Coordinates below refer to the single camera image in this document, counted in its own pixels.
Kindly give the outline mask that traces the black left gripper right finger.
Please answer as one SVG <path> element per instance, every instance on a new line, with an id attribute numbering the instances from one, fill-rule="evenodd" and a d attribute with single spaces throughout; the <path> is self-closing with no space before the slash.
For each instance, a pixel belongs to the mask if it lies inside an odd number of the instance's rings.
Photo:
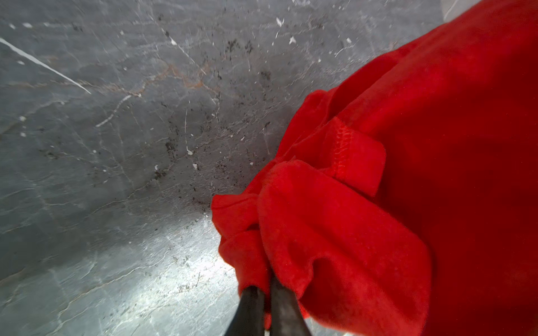
<path id="1" fill-rule="evenodd" d="M 271 336 L 311 336 L 293 291 L 277 277 L 271 281 Z"/>

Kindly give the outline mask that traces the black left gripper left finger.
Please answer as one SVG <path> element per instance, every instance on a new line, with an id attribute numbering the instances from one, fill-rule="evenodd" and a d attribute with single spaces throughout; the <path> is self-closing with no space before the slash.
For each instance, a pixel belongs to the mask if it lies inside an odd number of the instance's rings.
<path id="1" fill-rule="evenodd" d="M 225 336 L 263 336 L 265 294 L 259 288 L 250 286 L 241 296 L 235 315 Z"/>

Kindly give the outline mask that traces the red cloth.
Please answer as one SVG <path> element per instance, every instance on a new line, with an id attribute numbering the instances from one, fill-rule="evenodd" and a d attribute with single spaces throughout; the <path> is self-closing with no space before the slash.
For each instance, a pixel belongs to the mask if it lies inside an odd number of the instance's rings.
<path id="1" fill-rule="evenodd" d="M 363 335 L 537 334 L 537 3 L 481 1 L 307 96 L 217 195 L 240 290 Z"/>

